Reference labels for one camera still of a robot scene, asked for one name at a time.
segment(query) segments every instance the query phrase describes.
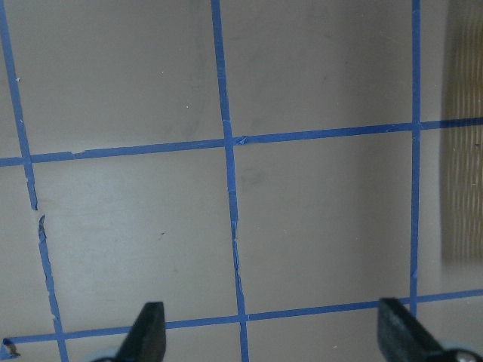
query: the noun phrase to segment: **blue tape line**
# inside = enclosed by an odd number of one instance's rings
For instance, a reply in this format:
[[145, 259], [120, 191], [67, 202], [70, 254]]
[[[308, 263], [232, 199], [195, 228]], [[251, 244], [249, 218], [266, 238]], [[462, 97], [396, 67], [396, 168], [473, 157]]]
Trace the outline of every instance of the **blue tape line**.
[[[483, 125], [483, 118], [461, 118], [447, 121], [427, 121], [421, 122], [421, 130], [435, 130], [450, 127], [468, 127]], [[337, 128], [331, 130], [308, 130], [301, 132], [273, 133], [258, 136], [233, 137], [235, 146], [243, 146], [251, 143], [277, 143], [298, 140], [316, 140], [332, 137], [350, 137], [365, 134], [405, 132], [413, 130], [412, 123], [381, 124], [374, 126]], [[85, 158], [104, 158], [125, 155], [145, 155], [161, 152], [186, 151], [192, 149], [214, 149], [225, 147], [224, 139], [202, 140], [179, 143], [162, 143], [155, 145], [115, 147], [111, 149], [89, 149], [80, 153], [55, 152], [38, 155], [31, 155], [33, 164], [55, 161], [72, 161]], [[0, 167], [20, 166], [23, 159], [18, 157], [0, 158]]]
[[319, 138], [360, 136], [363, 134], [403, 132], [412, 130], [411, 123], [381, 124], [375, 126], [336, 128], [332, 130], [308, 130], [290, 133], [274, 133], [259, 136], [241, 136], [235, 138], [237, 146], [248, 143], [273, 143], [298, 140], [315, 140]]
[[63, 335], [62, 321], [60, 320], [59, 305], [55, 297], [54, 277], [52, 275], [51, 262], [48, 258], [47, 249], [47, 235], [44, 229], [45, 215], [38, 221], [38, 248], [40, 249], [40, 257], [42, 259], [42, 268], [45, 274], [45, 285], [48, 291], [48, 301], [51, 305], [51, 312], [54, 316], [54, 329], [57, 337], [57, 344], [59, 345], [60, 360], [62, 362], [69, 362], [67, 355], [66, 341]]
[[202, 319], [192, 319], [189, 321], [167, 322], [166, 329], [173, 330], [177, 328], [213, 326], [218, 324], [230, 324], [230, 323], [239, 323], [239, 322], [240, 322], [240, 317], [238, 315], [232, 315], [229, 317], [202, 318]]
[[433, 294], [429, 296], [418, 296], [417, 301], [418, 303], [440, 302], [443, 300], [472, 298], [475, 296], [483, 296], [483, 289], [464, 290], [462, 292], [452, 292], [452, 293], [443, 293], [443, 294]]
[[468, 127], [468, 126], [481, 126], [483, 125], [483, 118], [459, 118], [459, 119], [448, 119], [445, 121], [429, 121], [422, 122], [421, 128], [423, 130], [436, 130], [442, 128], [453, 128], [453, 127]]
[[417, 252], [420, 215], [420, 138], [421, 138], [421, 37], [420, 2], [412, 1], [413, 38], [413, 145], [411, 171], [411, 262], [409, 282], [409, 309], [417, 315]]
[[290, 318], [303, 315], [335, 313], [340, 311], [358, 311], [361, 309], [377, 308], [378, 301], [360, 302], [340, 305], [328, 305], [325, 307], [313, 307], [302, 309], [290, 309], [286, 311], [268, 311], [248, 315], [249, 321], [264, 321], [266, 319]]
[[89, 149], [80, 153], [58, 152], [32, 155], [32, 162], [54, 162], [82, 160], [86, 158], [102, 158], [127, 155], [145, 155], [149, 153], [187, 151], [190, 149], [213, 149], [224, 147], [223, 140], [204, 140], [192, 142], [164, 143], [157, 145], [116, 147], [111, 149]]
[[[427, 302], [438, 302], [445, 300], [458, 300], [472, 297], [483, 296], [483, 289], [476, 290], [464, 290], [460, 292], [453, 293], [440, 293], [440, 294], [430, 294], [425, 296], [418, 296], [418, 303]], [[401, 303], [407, 305], [411, 302], [411, 298], [399, 298]], [[327, 314], [327, 313], [338, 313], [343, 311], [358, 311], [363, 309], [377, 308], [378, 301], [369, 302], [357, 302], [349, 304], [339, 304], [339, 305], [326, 305], [322, 307], [313, 308], [300, 308], [300, 309], [290, 309], [284, 311], [268, 311], [263, 313], [253, 313], [246, 316], [228, 316], [228, 317], [215, 317], [215, 318], [202, 318], [193, 319], [188, 321], [173, 321], [167, 322], [167, 329], [177, 329], [177, 328], [187, 328], [187, 327], [203, 327], [218, 324], [234, 324], [243, 321], [264, 321], [269, 319], [277, 318], [291, 318], [299, 317], [304, 315], [317, 315], [317, 314]], [[78, 332], [64, 333], [64, 339], [78, 339], [96, 336], [113, 336], [116, 334], [127, 334], [131, 327], [115, 327], [115, 328], [103, 328], [98, 330], [82, 330]], [[18, 336], [9, 338], [15, 344], [31, 343], [31, 342], [47, 342], [57, 340], [57, 334], [40, 334], [34, 336]]]
[[[225, 51], [223, 48], [223, 30], [221, 23], [220, 0], [211, 0], [211, 18], [213, 21], [213, 37], [215, 60], [217, 62], [218, 92], [220, 95], [220, 112], [223, 122], [223, 138], [226, 155], [226, 184], [228, 188], [229, 215], [232, 229], [233, 266], [235, 270], [235, 289], [238, 316], [245, 318], [245, 296], [240, 278], [240, 263], [236, 231], [238, 228], [238, 203], [236, 199], [235, 154], [233, 151], [232, 124], [229, 115], [228, 90], [226, 88]], [[248, 334], [246, 321], [240, 321], [241, 361], [248, 362]]]
[[21, 164], [23, 164], [23, 159], [20, 157], [0, 158], [0, 167], [20, 166]]
[[51, 342], [57, 340], [57, 335], [54, 333], [49, 334], [36, 334], [32, 336], [18, 336], [9, 338], [14, 344], [19, 345], [22, 343], [35, 343], [35, 342]]
[[81, 330], [78, 332], [64, 333], [64, 339], [114, 336], [116, 334], [128, 334], [130, 330], [131, 330], [131, 327], [101, 328], [98, 330]]
[[14, 53], [10, 41], [10, 33], [8, 31], [7, 14], [5, 13], [5, 5], [0, 0], [0, 37], [2, 38], [3, 56], [5, 59], [5, 68], [7, 70], [8, 85], [10, 87], [10, 95], [12, 106], [14, 107], [15, 124], [17, 126], [17, 135], [20, 143], [20, 152], [23, 159], [23, 169], [27, 178], [27, 188], [29, 190], [30, 206], [33, 210], [37, 210], [37, 195], [35, 193], [35, 177], [33, 175], [33, 166], [30, 159], [29, 141], [27, 139], [25, 124], [23, 123], [22, 106], [20, 104], [20, 92], [18, 89], [17, 76], [15, 74]]

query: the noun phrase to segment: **blue painter's tape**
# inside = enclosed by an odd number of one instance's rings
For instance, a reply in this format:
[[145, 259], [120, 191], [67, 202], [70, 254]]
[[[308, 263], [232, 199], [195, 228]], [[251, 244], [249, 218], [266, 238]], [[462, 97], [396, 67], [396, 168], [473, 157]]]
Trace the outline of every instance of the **blue painter's tape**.
[[32, 336], [18, 336], [9, 338], [14, 344], [19, 345], [21, 343], [35, 343], [35, 342], [50, 342], [56, 341], [57, 335], [50, 334], [36, 334]]
[[37, 210], [37, 196], [35, 193], [35, 177], [33, 174], [32, 162], [30, 160], [29, 141], [27, 139], [25, 124], [23, 123], [22, 106], [20, 103], [20, 92], [18, 89], [17, 75], [15, 73], [14, 53], [12, 51], [10, 33], [8, 31], [7, 14], [5, 13], [5, 4], [0, 0], [0, 38], [2, 38], [3, 55], [5, 59], [5, 68], [7, 70], [8, 85], [10, 87], [10, 95], [12, 106], [14, 107], [15, 124], [17, 126], [17, 135], [20, 143], [20, 152], [23, 159], [23, 169], [27, 178], [27, 189], [29, 191], [30, 206], [33, 210]]
[[16, 351], [16, 345], [8, 338], [3, 338], [0, 345], [0, 360], [13, 360], [18, 358], [20, 354]]
[[266, 319], [299, 317], [303, 315], [335, 313], [340, 311], [358, 311], [361, 309], [377, 308], [378, 301], [360, 302], [351, 304], [328, 305], [325, 307], [291, 309], [286, 311], [268, 311], [264, 313], [255, 313], [248, 315], [250, 321], [262, 321]]
[[[445, 300], [457, 300], [457, 299], [465, 299], [465, 298], [472, 298], [472, 297], [483, 297], [483, 289], [476, 289], [476, 290], [464, 290], [460, 292], [453, 292], [453, 293], [441, 293], [441, 294], [431, 294], [426, 296], [418, 296], [417, 302], [418, 303], [427, 303], [427, 302], [438, 302], [438, 301], [445, 301]], [[411, 298], [400, 298], [401, 303], [407, 305], [410, 304]], [[377, 308], [378, 301], [370, 301], [370, 302], [358, 302], [358, 303], [349, 303], [349, 304], [340, 304], [340, 305], [326, 305], [322, 307], [314, 307], [314, 308], [300, 308], [300, 309], [290, 309], [285, 311], [268, 311], [263, 313], [253, 313], [248, 314], [245, 316], [233, 315], [227, 317], [215, 317], [215, 318], [202, 318], [202, 319], [193, 319], [189, 321], [173, 321], [167, 322], [166, 328], [167, 329], [177, 329], [177, 328], [187, 328], [187, 327], [202, 327], [202, 326], [211, 326], [211, 325], [218, 325], [218, 324], [234, 324], [240, 323], [241, 324], [241, 339], [246, 338], [244, 332], [244, 325], [251, 321], [264, 321], [269, 319], [276, 319], [276, 318], [291, 318], [291, 317], [299, 317], [304, 315], [317, 315], [317, 314], [327, 314], [327, 313], [338, 313], [344, 311], [358, 311], [364, 309], [372, 309]], [[131, 328], [130, 327], [116, 327], [116, 328], [103, 328], [98, 330], [83, 330], [78, 332], [70, 332], [64, 333], [63, 339], [77, 339], [77, 338], [86, 338], [86, 337], [94, 337], [94, 336], [113, 336], [116, 334], [127, 334]], [[36, 336], [18, 336], [18, 337], [11, 337], [9, 338], [15, 344], [21, 343], [31, 343], [31, 342], [47, 342], [47, 341], [55, 341], [57, 340], [57, 334], [42, 334]]]
[[472, 298], [476, 296], [483, 296], [483, 289], [464, 290], [462, 292], [432, 294], [428, 296], [418, 296], [418, 303], [440, 302], [444, 300], [455, 300], [463, 298]]
[[32, 155], [32, 162], [54, 162], [82, 160], [86, 158], [102, 158], [127, 155], [145, 155], [149, 153], [187, 151], [191, 149], [214, 149], [224, 147], [224, 140], [204, 140], [192, 142], [164, 143], [158, 145], [116, 147], [112, 149], [89, 149], [80, 153], [58, 152]]
[[[228, 90], [226, 86], [225, 51], [223, 48], [223, 30], [221, 22], [220, 0], [211, 0], [211, 19], [213, 22], [214, 52], [217, 63], [218, 93], [220, 95], [220, 113], [223, 122], [223, 138], [226, 155], [226, 184], [228, 188], [229, 215], [232, 229], [233, 266], [235, 270], [236, 304], [238, 316], [245, 318], [245, 297], [240, 277], [240, 263], [236, 232], [238, 228], [238, 202], [236, 197], [235, 154], [233, 150], [232, 123], [229, 114]], [[241, 361], [248, 362], [248, 338], [245, 322], [240, 322]]]
[[429, 121], [422, 122], [421, 128], [423, 130], [436, 130], [442, 128], [453, 128], [453, 127], [468, 127], [468, 126], [481, 126], [483, 125], [483, 118], [459, 118], [459, 119], [448, 119], [446, 121]]
[[240, 322], [240, 317], [238, 315], [232, 315], [229, 317], [202, 318], [202, 319], [192, 319], [190, 321], [167, 322], [166, 329], [172, 330], [177, 328], [213, 326], [218, 324], [231, 324], [231, 323], [239, 323], [239, 322]]
[[240, 146], [248, 143], [273, 143], [299, 140], [316, 140], [319, 138], [361, 136], [364, 134], [404, 132], [410, 130], [412, 130], [411, 123], [397, 123], [381, 124], [375, 126], [337, 128], [332, 130], [308, 130], [291, 133], [264, 134], [259, 136], [241, 136], [236, 137], [234, 140], [235, 144], [237, 146]]
[[101, 328], [98, 330], [82, 330], [78, 332], [64, 333], [64, 339], [115, 336], [116, 334], [128, 334], [130, 330], [131, 330], [131, 327]]
[[20, 166], [23, 159], [20, 157], [0, 158], [0, 167]]
[[40, 249], [40, 257], [42, 259], [42, 268], [45, 274], [45, 285], [48, 291], [48, 301], [51, 305], [51, 313], [54, 317], [54, 329], [59, 345], [60, 360], [62, 362], [69, 362], [67, 355], [66, 342], [63, 335], [62, 322], [60, 320], [59, 305], [55, 297], [54, 277], [52, 275], [51, 261], [48, 258], [47, 235], [44, 229], [45, 215], [38, 221], [38, 248]]
[[413, 145], [411, 166], [411, 261], [409, 281], [409, 309], [417, 315], [417, 258], [420, 217], [420, 138], [421, 138], [421, 16], [420, 1], [412, 1], [413, 39]]

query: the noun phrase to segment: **grid square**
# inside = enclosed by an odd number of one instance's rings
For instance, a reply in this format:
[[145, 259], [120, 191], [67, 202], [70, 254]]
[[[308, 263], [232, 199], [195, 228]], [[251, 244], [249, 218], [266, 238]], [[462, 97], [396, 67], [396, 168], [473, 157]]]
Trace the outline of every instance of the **grid square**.
[[20, 157], [20, 147], [15, 129], [14, 110], [8, 88], [8, 77], [3, 61], [2, 40], [0, 39], [0, 157]]
[[411, 134], [236, 149], [250, 313], [408, 294]]
[[[167, 330], [166, 339], [169, 342], [164, 360], [240, 361], [239, 329], [238, 324], [225, 324]], [[125, 335], [70, 339], [67, 341], [69, 360], [88, 362], [96, 357], [104, 357], [102, 351], [117, 350], [124, 338]]]
[[222, 138], [209, 2], [5, 2], [32, 153]]
[[[440, 201], [441, 163], [444, 162], [441, 158], [448, 153], [443, 149], [441, 139], [455, 130], [426, 130], [421, 136], [419, 294], [483, 288], [483, 264], [480, 261], [462, 259], [461, 262], [451, 262], [443, 258], [441, 208], [449, 205]], [[465, 132], [463, 128], [456, 131]]]
[[237, 136], [411, 120], [411, 2], [222, 3]]
[[421, 323], [439, 341], [458, 342], [483, 353], [483, 298], [464, 298], [419, 304]]
[[250, 322], [250, 361], [383, 362], [376, 321], [375, 310], [364, 310]]
[[64, 330], [237, 313], [222, 149], [37, 164]]
[[0, 167], [0, 340], [54, 331], [22, 167]]

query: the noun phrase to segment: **beige surface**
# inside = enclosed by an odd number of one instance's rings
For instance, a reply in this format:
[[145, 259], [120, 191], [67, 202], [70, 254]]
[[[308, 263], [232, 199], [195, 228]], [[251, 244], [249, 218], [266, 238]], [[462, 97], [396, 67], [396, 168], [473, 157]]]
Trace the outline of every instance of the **beige surface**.
[[0, 168], [0, 340], [52, 333], [38, 251], [38, 217], [30, 210], [22, 167]]
[[223, 169], [221, 149], [35, 166], [66, 331], [156, 300], [169, 321], [236, 314]]
[[57, 342], [23, 343], [18, 345], [18, 362], [60, 362]]
[[32, 153], [223, 137], [209, 2], [5, 2]]
[[[422, 121], [441, 117], [447, 3], [421, 1]], [[223, 136], [210, 2], [5, 7], [33, 153]], [[411, 122], [411, 2], [221, 0], [221, 10], [236, 136]], [[20, 151], [0, 68], [3, 158]], [[420, 294], [483, 288], [481, 265], [441, 262], [440, 138], [422, 132]], [[408, 296], [411, 133], [236, 146], [235, 161], [248, 313]], [[164, 300], [169, 321], [237, 313], [223, 149], [34, 168], [38, 213], [23, 169], [0, 168], [0, 338], [53, 332], [43, 213], [65, 330], [127, 326], [146, 300]], [[476, 300], [425, 303], [420, 315], [437, 336], [473, 316], [466, 332], [477, 333]], [[251, 361], [382, 360], [375, 317], [249, 322]], [[80, 362], [121, 339], [66, 344]], [[56, 342], [19, 351], [59, 360]], [[239, 325], [169, 330], [170, 360], [240, 360]]]
[[231, 0], [222, 15], [237, 136], [411, 121], [411, 2]]
[[459, 342], [483, 352], [483, 298], [466, 298], [418, 306], [418, 318], [437, 340]]
[[2, 40], [0, 39], [0, 157], [20, 157], [14, 109], [10, 98], [10, 88], [5, 65], [3, 64]]
[[374, 309], [253, 322], [248, 328], [250, 361], [382, 362], [376, 319]]
[[236, 148], [250, 313], [406, 296], [411, 134]]

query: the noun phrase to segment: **torn tape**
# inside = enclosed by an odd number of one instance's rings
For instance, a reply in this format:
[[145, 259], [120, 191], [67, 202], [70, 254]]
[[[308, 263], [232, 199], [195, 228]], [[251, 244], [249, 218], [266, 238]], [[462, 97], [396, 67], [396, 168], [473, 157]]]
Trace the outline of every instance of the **torn tape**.
[[238, 223], [232, 222], [232, 250], [233, 267], [235, 269], [236, 304], [238, 315], [245, 315], [245, 295], [243, 294], [242, 277], [240, 275], [240, 257], [238, 254], [238, 241], [236, 239]]
[[68, 362], [67, 348], [65, 336], [63, 334], [62, 322], [60, 320], [59, 305], [55, 296], [54, 277], [52, 275], [51, 261], [48, 257], [47, 235], [44, 228], [45, 215], [38, 221], [38, 248], [40, 249], [40, 257], [42, 259], [42, 268], [45, 274], [45, 285], [48, 291], [48, 301], [51, 306], [51, 313], [54, 317], [54, 330], [56, 334], [57, 344], [59, 346], [60, 359], [62, 362]]
[[50, 333], [50, 334], [35, 334], [32, 336], [11, 337], [9, 339], [15, 344], [21, 344], [21, 343], [55, 341], [57, 339], [57, 336], [54, 333]]
[[0, 352], [0, 358], [7, 355], [8, 359], [18, 358], [20, 353], [17, 351], [17, 346], [8, 338], [4, 338], [2, 341], [2, 348], [5, 350], [5, 353]]
[[248, 136], [236, 137], [234, 139], [236, 145], [244, 145], [247, 142]]
[[33, 176], [32, 164], [24, 165], [25, 176], [27, 178], [27, 190], [29, 191], [30, 207], [37, 210], [37, 192], [35, 191], [35, 178]]
[[11, 359], [10, 353], [8, 353], [7, 348], [5, 347], [5, 344], [2, 343], [0, 345], [0, 360], [9, 360]]

